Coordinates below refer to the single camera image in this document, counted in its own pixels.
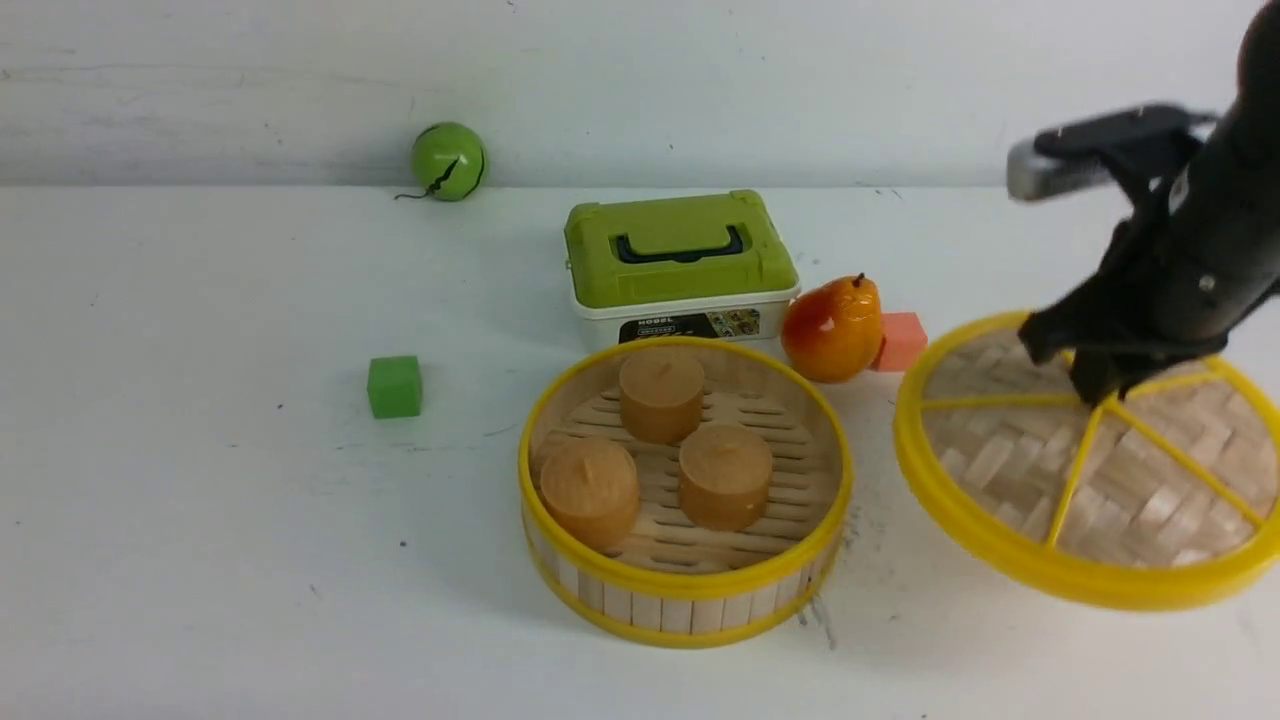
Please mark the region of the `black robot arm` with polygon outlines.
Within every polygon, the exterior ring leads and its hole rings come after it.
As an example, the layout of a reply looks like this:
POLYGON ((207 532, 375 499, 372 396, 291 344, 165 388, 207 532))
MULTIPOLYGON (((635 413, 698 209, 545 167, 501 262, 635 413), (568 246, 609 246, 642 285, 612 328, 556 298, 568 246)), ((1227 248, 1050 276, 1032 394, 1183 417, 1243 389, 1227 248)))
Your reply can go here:
POLYGON ((1279 9, 1242 40, 1221 115, 1171 104, 1046 129, 1010 149, 1011 199, 1116 184, 1133 206, 1097 270, 1018 331, 1043 365, 1073 351, 1070 382, 1096 406, 1183 363, 1220 354, 1277 295, 1279 9))

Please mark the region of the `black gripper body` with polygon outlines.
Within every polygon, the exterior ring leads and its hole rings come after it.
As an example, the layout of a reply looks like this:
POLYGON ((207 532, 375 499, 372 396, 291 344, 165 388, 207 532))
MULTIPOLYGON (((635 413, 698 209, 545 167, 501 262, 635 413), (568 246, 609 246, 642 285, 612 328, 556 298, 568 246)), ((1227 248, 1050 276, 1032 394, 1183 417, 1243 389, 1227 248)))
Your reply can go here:
POLYGON ((1201 356, 1277 292, 1277 159, 1203 150, 1161 182, 1060 302, 1060 345, 1201 356))

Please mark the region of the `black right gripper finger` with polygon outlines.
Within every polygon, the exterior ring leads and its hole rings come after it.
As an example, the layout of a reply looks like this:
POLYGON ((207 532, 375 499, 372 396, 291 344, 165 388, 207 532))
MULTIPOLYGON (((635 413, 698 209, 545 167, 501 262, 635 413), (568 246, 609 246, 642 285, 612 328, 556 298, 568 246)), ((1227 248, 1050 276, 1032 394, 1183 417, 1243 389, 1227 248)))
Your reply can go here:
POLYGON ((1185 363, 1221 354, 1225 345, 1082 345, 1071 350, 1070 383, 1076 397, 1100 406, 1185 363))

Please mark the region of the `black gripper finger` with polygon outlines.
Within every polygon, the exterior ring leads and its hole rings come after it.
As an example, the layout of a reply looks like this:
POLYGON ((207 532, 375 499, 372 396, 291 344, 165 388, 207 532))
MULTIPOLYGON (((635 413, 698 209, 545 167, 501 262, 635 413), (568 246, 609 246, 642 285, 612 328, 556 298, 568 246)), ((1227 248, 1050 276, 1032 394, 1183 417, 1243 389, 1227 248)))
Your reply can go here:
POLYGON ((1030 313, 1018 329, 1018 338, 1034 366, 1043 366, 1064 352, 1082 346, 1082 307, 1051 305, 1030 313))

